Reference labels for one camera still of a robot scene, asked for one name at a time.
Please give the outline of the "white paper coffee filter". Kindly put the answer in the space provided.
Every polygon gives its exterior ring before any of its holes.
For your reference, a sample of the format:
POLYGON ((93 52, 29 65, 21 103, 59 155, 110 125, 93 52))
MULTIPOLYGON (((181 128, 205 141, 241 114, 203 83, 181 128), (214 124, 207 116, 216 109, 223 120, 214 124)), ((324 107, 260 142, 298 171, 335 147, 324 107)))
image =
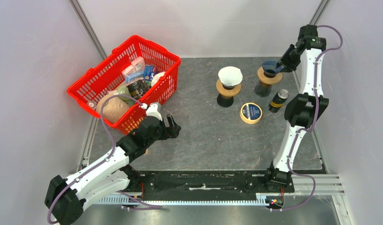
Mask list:
POLYGON ((241 69, 233 66, 221 68, 218 72, 218 77, 225 87, 234 87, 243 80, 241 69))

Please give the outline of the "wooden dripper ring holder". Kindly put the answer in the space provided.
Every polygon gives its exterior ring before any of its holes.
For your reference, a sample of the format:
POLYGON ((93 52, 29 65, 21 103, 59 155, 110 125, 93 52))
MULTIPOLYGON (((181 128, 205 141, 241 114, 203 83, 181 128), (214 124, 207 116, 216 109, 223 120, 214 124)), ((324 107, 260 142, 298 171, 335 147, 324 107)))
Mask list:
POLYGON ((240 92, 241 84, 239 83, 238 85, 232 88, 225 88, 225 86, 218 79, 216 82, 216 89, 219 93, 219 96, 222 96, 223 98, 232 98, 240 92))

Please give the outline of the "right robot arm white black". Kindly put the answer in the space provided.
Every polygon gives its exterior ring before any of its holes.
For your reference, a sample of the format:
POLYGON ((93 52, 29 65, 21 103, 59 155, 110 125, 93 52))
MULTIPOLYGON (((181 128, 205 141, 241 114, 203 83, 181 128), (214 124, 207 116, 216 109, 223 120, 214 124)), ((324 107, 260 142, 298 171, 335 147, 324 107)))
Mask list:
POLYGON ((329 105, 322 91, 322 59, 326 53, 326 39, 318 35, 316 25, 299 30, 296 44, 290 45, 271 72, 292 72, 301 65, 299 93, 284 111, 286 131, 280 150, 266 170, 263 185, 270 192, 286 189, 291 183, 293 160, 304 135, 311 132, 329 105))

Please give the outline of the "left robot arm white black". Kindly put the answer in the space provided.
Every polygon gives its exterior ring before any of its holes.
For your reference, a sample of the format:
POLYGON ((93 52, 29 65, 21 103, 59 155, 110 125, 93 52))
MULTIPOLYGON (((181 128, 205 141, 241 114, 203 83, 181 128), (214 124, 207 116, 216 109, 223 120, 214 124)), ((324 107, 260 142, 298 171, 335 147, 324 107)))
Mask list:
POLYGON ((140 179, 127 174, 127 171, 134 172, 130 163, 144 155, 155 141, 177 138, 181 131, 172 115, 166 117, 169 126, 162 119, 146 116, 136 129, 115 142, 98 161, 66 178, 53 177, 44 201, 48 208, 48 223, 70 225, 104 196, 124 189, 137 190, 140 179))

